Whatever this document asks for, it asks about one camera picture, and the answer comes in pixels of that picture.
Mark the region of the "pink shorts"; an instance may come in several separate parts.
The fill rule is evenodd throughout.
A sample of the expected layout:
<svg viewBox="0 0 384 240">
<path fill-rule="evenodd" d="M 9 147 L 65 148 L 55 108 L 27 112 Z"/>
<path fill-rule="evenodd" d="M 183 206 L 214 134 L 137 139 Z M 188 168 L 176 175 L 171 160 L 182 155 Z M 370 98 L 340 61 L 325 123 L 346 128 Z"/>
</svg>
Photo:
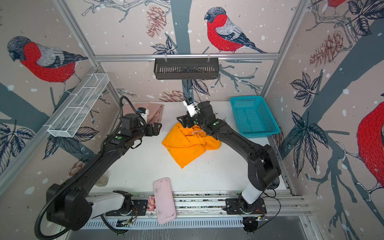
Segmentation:
<svg viewBox="0 0 384 240">
<path fill-rule="evenodd" d="M 164 105 L 156 103 L 133 103 L 133 106 L 135 110 L 145 108 L 146 112 L 149 112 L 148 114 L 146 113 L 145 117 L 147 124 L 162 123 Z M 132 107 L 128 103 L 123 106 L 123 116 L 126 114 L 135 114 Z"/>
</svg>

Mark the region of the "orange shorts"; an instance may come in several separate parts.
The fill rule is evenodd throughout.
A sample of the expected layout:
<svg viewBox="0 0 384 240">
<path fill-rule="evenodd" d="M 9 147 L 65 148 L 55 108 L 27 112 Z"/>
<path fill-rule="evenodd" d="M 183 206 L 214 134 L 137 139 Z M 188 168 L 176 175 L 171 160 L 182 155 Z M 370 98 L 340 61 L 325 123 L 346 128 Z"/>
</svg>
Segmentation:
<svg viewBox="0 0 384 240">
<path fill-rule="evenodd" d="M 206 151 L 217 150 L 221 142 L 206 134 L 199 126 L 184 128 L 177 123 L 162 142 L 175 162 L 183 169 Z"/>
</svg>

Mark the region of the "teal plastic basket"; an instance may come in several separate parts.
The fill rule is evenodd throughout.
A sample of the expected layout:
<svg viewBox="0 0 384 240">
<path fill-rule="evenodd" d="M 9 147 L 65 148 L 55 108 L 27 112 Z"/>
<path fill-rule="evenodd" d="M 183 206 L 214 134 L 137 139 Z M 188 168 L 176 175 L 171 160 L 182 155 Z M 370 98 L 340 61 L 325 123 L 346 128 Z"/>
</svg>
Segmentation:
<svg viewBox="0 0 384 240">
<path fill-rule="evenodd" d="M 230 103 L 239 132 L 244 137 L 267 138 L 281 132 L 263 97 L 233 97 Z"/>
</svg>

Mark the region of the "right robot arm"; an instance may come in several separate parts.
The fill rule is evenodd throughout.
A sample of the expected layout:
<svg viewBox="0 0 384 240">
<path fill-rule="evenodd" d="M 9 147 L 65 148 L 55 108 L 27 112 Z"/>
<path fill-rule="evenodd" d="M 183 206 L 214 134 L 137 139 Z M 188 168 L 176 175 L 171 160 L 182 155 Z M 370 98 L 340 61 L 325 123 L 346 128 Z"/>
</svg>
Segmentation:
<svg viewBox="0 0 384 240">
<path fill-rule="evenodd" d="M 183 127 L 200 127 L 207 135 L 219 140 L 243 157 L 248 164 L 247 187 L 239 196 L 239 207 L 244 214 L 256 209 L 261 194 L 279 178 L 282 171 L 270 145 L 259 145 L 234 131 L 225 121 L 216 118 L 209 101 L 197 105 L 191 98 L 184 100 L 188 113 L 177 117 Z"/>
</svg>

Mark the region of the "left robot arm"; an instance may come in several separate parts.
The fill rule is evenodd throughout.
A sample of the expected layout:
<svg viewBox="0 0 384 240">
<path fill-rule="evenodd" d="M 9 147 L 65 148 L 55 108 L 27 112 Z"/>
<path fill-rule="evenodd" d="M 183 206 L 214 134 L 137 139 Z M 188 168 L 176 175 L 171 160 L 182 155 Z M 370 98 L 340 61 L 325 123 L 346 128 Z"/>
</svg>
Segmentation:
<svg viewBox="0 0 384 240">
<path fill-rule="evenodd" d="M 53 184 L 47 190 L 47 203 L 39 213 L 35 229 L 40 228 L 46 216 L 50 222 L 77 231 L 89 219 L 120 209 L 125 202 L 125 194 L 112 193 L 111 198 L 119 202 L 101 208 L 89 198 L 90 190 L 114 162 L 128 150 L 137 148 L 136 141 L 159 135 L 161 128 L 160 123 L 147 124 L 139 114 L 123 116 L 120 126 L 103 140 L 101 150 L 85 167 L 63 184 Z"/>
</svg>

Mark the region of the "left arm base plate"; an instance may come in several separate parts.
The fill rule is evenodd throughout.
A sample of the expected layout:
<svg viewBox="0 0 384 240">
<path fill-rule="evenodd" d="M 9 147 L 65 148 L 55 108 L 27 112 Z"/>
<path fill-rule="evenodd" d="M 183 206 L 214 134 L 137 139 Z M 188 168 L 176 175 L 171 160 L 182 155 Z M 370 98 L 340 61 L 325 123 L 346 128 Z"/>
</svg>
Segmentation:
<svg viewBox="0 0 384 240">
<path fill-rule="evenodd" d="M 147 207 L 148 207 L 148 202 L 149 200 L 144 200 L 144 199 L 139 199 L 139 200 L 132 200 L 131 201 L 131 207 L 129 210 L 125 210 L 123 208 L 110 211 L 106 213 L 106 216 L 108 217 L 125 217 L 125 216 L 130 216 L 130 217 L 135 217 L 137 216 L 145 216 L 147 212 Z"/>
</svg>

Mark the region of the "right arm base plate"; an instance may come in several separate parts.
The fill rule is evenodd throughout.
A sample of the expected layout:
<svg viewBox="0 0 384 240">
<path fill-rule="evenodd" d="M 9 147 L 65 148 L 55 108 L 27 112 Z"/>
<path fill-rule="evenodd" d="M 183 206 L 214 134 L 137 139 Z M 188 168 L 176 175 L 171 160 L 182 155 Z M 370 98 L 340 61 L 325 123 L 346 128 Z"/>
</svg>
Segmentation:
<svg viewBox="0 0 384 240">
<path fill-rule="evenodd" d="M 226 199 L 223 210 L 228 215 L 266 215 L 267 210 L 262 198 L 248 204 L 241 196 L 237 199 Z"/>
</svg>

